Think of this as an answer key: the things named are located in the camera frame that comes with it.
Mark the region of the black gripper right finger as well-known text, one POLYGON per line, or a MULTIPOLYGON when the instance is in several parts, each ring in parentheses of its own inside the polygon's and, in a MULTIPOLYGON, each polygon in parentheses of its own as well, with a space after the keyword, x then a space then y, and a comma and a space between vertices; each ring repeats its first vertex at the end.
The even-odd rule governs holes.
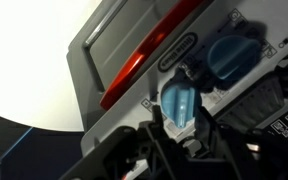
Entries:
POLYGON ((224 157, 224 139, 219 124, 204 106, 197 108, 195 137, 213 157, 224 157))

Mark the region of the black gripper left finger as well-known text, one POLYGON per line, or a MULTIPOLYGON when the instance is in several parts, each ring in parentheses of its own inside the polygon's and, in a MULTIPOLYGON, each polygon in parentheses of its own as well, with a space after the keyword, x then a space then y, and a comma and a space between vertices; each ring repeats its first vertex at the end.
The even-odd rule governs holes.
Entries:
POLYGON ((169 136, 164 129, 164 120, 159 105, 152 106, 152 122, 149 124, 150 139, 162 147, 167 147, 169 136))

